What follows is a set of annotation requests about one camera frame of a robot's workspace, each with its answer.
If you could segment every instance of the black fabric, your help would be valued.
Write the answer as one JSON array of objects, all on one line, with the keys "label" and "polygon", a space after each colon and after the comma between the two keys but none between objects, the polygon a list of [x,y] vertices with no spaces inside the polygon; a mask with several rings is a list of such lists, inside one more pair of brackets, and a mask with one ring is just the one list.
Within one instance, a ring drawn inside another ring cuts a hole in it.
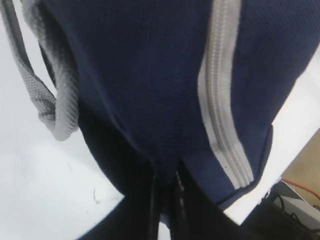
[{"label": "black fabric", "polygon": [[119,192],[126,195],[144,171],[138,153],[113,126],[99,120],[79,102],[79,127],[85,143],[103,173]]},{"label": "black fabric", "polygon": [[203,193],[183,164],[179,165],[178,174],[181,184],[178,180],[175,182],[173,195],[173,214],[179,221],[174,226],[176,240],[264,239],[230,220]]}]

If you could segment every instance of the black cable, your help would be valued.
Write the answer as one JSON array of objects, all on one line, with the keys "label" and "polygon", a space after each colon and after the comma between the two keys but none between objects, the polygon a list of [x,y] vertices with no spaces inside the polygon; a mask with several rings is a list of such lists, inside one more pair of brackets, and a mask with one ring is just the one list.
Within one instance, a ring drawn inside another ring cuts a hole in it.
[{"label": "black cable", "polygon": [[298,224],[302,225],[300,219],[298,218],[297,214],[294,212],[290,214],[290,217],[293,218]]}]

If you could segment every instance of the gray trim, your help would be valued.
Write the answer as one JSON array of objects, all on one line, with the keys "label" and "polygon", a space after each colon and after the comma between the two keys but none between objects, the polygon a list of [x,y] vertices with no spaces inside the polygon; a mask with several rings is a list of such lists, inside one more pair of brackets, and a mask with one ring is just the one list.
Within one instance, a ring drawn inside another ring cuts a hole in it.
[{"label": "gray trim", "polygon": [[66,140],[78,129],[79,79],[68,46],[51,31],[50,21],[39,9],[39,0],[22,1],[26,22],[45,51],[56,79],[56,99],[35,75],[29,62],[12,0],[0,0],[0,11],[13,57],[38,117],[55,139]]},{"label": "gray trim", "polygon": [[215,0],[212,7],[206,53],[198,78],[198,97],[210,147],[238,189],[254,180],[231,112],[232,63],[241,1]]}]

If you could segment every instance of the zipper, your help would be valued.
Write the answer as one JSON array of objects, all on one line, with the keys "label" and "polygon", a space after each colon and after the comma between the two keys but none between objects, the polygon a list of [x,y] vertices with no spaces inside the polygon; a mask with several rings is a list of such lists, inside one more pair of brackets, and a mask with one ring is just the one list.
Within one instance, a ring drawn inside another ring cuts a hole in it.
[{"label": "zipper", "polygon": [[235,189],[248,186],[253,172],[238,139],[231,112],[231,77],[240,0],[214,0],[198,97],[210,147]]}]

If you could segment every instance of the navy fabric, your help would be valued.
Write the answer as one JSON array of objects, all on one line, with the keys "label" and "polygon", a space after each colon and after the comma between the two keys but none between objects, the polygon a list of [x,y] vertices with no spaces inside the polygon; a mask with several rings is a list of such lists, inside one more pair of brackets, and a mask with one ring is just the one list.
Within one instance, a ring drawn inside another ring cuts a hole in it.
[{"label": "navy fabric", "polygon": [[231,110],[255,181],[238,191],[209,146],[197,93],[211,0],[43,2],[76,59],[81,102],[119,131],[137,165],[150,161],[168,184],[182,160],[223,208],[258,183],[271,123],[319,44],[319,1],[242,1]]},{"label": "navy fabric", "polygon": [[255,178],[270,125],[319,45],[319,13],[318,0],[242,1],[231,107]]},{"label": "navy fabric", "polygon": [[[170,182],[185,148],[185,126],[201,128],[206,138],[199,106],[194,112],[190,104],[198,105],[211,1],[44,2],[70,42],[80,98]],[[189,124],[192,115],[199,116],[195,124]]]}]

